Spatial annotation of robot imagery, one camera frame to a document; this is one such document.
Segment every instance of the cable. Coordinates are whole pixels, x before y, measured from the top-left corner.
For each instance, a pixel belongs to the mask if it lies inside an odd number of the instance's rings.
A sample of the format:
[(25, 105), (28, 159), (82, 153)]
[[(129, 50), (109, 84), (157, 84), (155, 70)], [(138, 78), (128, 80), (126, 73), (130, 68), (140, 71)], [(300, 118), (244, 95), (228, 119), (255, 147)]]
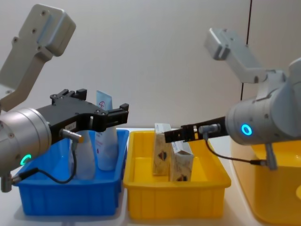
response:
[(32, 176), (35, 173), (42, 173), (42, 174), (46, 175), (47, 177), (49, 177), (51, 180), (53, 180), (56, 183), (67, 184), (68, 182), (70, 182), (74, 178), (74, 176), (76, 174), (77, 162), (76, 162), (75, 150), (72, 150), (72, 156), (73, 156), (73, 161), (74, 161), (73, 171), (71, 173), (71, 176), (67, 180), (63, 180), (63, 181), (58, 180), (58, 179), (54, 178), (53, 176), (51, 176), (49, 173), (47, 173), (47, 172), (45, 172), (45, 171), (43, 171), (39, 168), (33, 168), (33, 169), (29, 169), (28, 171), (25, 171), (23, 173), (19, 173), (19, 174), (15, 175), (12, 178), (13, 183), (16, 184), (16, 183)]
[(73, 156), (73, 161), (74, 161), (73, 171), (71, 173), (71, 176), (67, 180), (63, 180), (63, 181), (58, 180), (58, 179), (54, 178), (53, 176), (51, 176), (49, 173), (47, 173), (47, 172), (45, 172), (45, 171), (43, 171), (41, 169), (39, 169), (38, 172), (46, 175), (47, 177), (49, 177), (50, 179), (52, 179), (54, 182), (57, 182), (59, 184), (67, 184), (69, 181), (71, 181), (74, 178), (74, 176), (76, 174), (77, 162), (76, 162), (76, 155), (75, 155), (75, 151), (74, 150), (72, 150), (72, 156)]
[(232, 157), (220, 155), (220, 154), (216, 153), (216, 152), (210, 147), (210, 145), (208, 144), (208, 139), (204, 139), (204, 140), (205, 140), (205, 143), (206, 143), (206, 146), (207, 146), (208, 150), (209, 150), (212, 154), (216, 155), (217, 157), (220, 157), (220, 158), (223, 158), (223, 159), (228, 159), (228, 160), (233, 160), (233, 161), (246, 162), (246, 163), (249, 163), (249, 164), (252, 164), (252, 165), (259, 165), (259, 166), (266, 165), (266, 161), (265, 161), (265, 160), (261, 160), (261, 159), (258, 159), (258, 160), (246, 160), (246, 159), (238, 159), (238, 158), (232, 158)]

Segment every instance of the blue led ring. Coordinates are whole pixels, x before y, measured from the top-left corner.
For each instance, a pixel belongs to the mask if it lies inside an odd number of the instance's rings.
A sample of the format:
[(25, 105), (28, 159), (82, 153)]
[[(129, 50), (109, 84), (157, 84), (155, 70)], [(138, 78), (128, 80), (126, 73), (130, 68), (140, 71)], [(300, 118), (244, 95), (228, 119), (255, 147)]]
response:
[(251, 127), (249, 126), (249, 125), (247, 125), (247, 124), (243, 124), (242, 126), (241, 126), (241, 131), (243, 132), (243, 134), (245, 134), (246, 136), (250, 136), (250, 135), (252, 135), (252, 129), (251, 129)]

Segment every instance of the robotic arm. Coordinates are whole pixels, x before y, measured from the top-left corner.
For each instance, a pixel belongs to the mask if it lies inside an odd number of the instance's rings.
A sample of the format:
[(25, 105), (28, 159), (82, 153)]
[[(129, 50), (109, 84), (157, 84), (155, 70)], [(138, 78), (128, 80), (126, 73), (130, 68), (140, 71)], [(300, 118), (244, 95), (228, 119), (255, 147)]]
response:
[[(12, 50), (0, 71), (0, 106), (4, 111), (29, 95), (43, 65), (65, 51), (75, 23), (58, 8), (35, 5), (14, 37)], [(1, 190), (11, 190), (10, 171), (45, 153), (61, 139), (73, 138), (80, 130), (105, 131), (127, 122), (128, 104), (104, 111), (86, 102), (87, 90), (64, 89), (50, 96), (51, 105), (34, 110), (23, 108), (0, 116)]]
[(241, 82), (258, 83), (257, 96), (231, 107), (226, 117), (166, 132), (166, 142), (203, 139), (204, 133), (206, 137), (230, 135), (241, 145), (265, 144), (266, 165), (276, 170), (272, 143), (301, 139), (301, 58), (290, 64), (287, 77), (281, 70), (261, 68), (234, 32), (211, 28), (205, 47), (213, 59), (226, 61)]

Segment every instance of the blue plastic bin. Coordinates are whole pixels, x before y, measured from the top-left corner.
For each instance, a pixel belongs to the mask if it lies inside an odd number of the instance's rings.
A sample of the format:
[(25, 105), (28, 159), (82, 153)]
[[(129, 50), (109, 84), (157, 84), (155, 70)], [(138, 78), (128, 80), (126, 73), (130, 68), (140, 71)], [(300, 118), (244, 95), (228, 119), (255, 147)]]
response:
[[(127, 156), (128, 130), (117, 130), (119, 156), (115, 170), (102, 171), (96, 167), (95, 179), (73, 179), (61, 185), (41, 173), (21, 181), (19, 187), (23, 210), (26, 215), (114, 215), (118, 207), (124, 166)], [(95, 132), (90, 132), (95, 151)], [(59, 180), (66, 180), (68, 172), (69, 140), (64, 139), (42, 156), (29, 162), (19, 172), (34, 167), (45, 170)]]

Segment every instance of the plastic bin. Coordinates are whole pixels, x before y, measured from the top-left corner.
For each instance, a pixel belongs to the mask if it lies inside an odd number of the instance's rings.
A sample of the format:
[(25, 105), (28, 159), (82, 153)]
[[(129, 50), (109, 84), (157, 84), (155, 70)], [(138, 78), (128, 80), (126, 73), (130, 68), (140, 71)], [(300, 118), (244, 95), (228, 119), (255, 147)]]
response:
[[(117, 130), (119, 156), (115, 170), (101, 171), (96, 167), (95, 179), (73, 179), (61, 185), (41, 173), (17, 184), (26, 215), (114, 215), (121, 192), (121, 180), (127, 156), (128, 130)], [(95, 132), (90, 132), (93, 149)], [(19, 172), (38, 167), (59, 180), (66, 180), (68, 172), (69, 140), (51, 146), (39, 158), (26, 164)]]
[(134, 219), (219, 218), (231, 179), (204, 141), (191, 142), (195, 155), (191, 181), (169, 182), (152, 175), (154, 131), (130, 133), (124, 175), (127, 207)]
[[(278, 169), (233, 162), (253, 214), (270, 224), (301, 225), (301, 141), (274, 143)], [(243, 146), (232, 141), (232, 156), (265, 159), (264, 145)]]

